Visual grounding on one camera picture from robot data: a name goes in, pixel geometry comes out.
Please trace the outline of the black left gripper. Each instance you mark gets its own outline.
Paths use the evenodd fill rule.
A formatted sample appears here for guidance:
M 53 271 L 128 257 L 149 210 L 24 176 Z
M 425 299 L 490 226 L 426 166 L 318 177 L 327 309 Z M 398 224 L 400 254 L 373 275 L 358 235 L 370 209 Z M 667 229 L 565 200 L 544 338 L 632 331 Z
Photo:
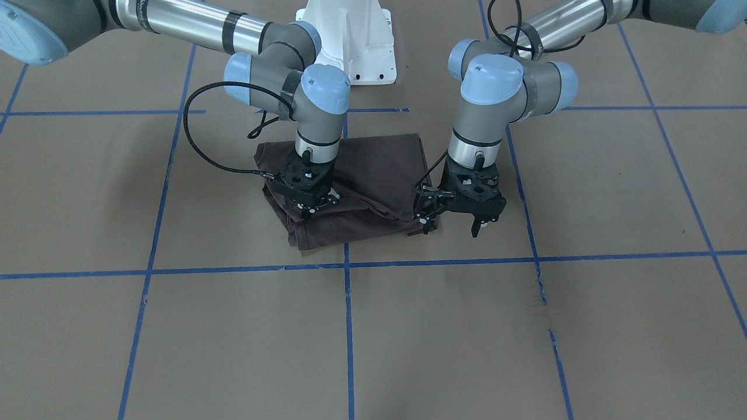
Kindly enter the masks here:
M 438 218 L 445 212 L 473 215 L 472 237 L 478 237 L 488 223 L 499 220 L 507 200 L 499 189 L 496 164 L 464 167 L 446 159 L 441 181 L 434 188 L 428 176 L 436 166 L 432 165 L 413 185 L 414 220 L 423 226 L 424 235 L 438 228 Z

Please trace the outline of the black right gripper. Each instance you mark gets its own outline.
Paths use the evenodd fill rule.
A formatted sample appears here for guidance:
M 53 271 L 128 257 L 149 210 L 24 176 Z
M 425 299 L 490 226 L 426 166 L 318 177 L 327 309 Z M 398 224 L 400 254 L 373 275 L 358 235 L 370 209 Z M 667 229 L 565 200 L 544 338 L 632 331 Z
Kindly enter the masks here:
M 335 159 L 314 163 L 310 151 L 299 154 L 291 149 L 284 167 L 273 179 L 273 192 L 297 202 L 301 219 L 308 220 L 340 202 L 340 195 L 333 190 L 335 164 Z

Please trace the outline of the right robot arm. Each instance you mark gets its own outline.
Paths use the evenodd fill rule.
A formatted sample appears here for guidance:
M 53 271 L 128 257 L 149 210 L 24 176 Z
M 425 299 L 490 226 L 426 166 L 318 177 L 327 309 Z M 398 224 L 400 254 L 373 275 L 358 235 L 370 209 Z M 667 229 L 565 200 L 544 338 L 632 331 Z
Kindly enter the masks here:
M 318 61 L 321 36 L 309 22 L 267 21 L 204 1 L 3 1 L 2 51 L 45 66 L 117 29 L 165 36 L 226 57 L 222 79 L 198 88 L 183 106 L 184 135 L 193 101 L 209 90 L 296 126 L 295 144 L 275 173 L 251 170 L 268 189 L 296 205 L 301 217 L 336 207 L 333 171 L 350 100 L 341 69 Z

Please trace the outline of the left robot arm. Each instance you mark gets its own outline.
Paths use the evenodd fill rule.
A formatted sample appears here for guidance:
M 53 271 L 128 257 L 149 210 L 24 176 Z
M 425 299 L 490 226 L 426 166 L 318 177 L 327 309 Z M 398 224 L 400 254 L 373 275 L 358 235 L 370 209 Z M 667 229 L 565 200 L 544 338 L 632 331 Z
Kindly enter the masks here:
M 437 187 L 414 186 L 414 217 L 423 232 L 445 212 L 473 215 L 477 237 L 497 222 L 506 200 L 496 160 L 507 125 L 565 109 L 577 96 L 578 77 L 566 63 L 540 58 L 568 50 L 587 34 L 625 19 L 643 19 L 696 32 L 721 34 L 745 20 L 744 1 L 563 1 L 486 40 L 464 39 L 448 59 L 460 83 L 445 169 Z

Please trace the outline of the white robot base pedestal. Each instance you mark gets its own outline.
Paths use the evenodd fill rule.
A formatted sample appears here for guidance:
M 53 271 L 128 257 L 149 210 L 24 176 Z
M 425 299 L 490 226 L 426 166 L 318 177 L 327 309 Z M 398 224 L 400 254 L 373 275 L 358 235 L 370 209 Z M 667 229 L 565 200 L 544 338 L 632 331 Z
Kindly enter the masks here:
M 333 65 L 353 85 L 391 85 L 397 80 L 390 11 L 379 1 L 309 1 L 295 19 L 321 37 L 317 64 Z

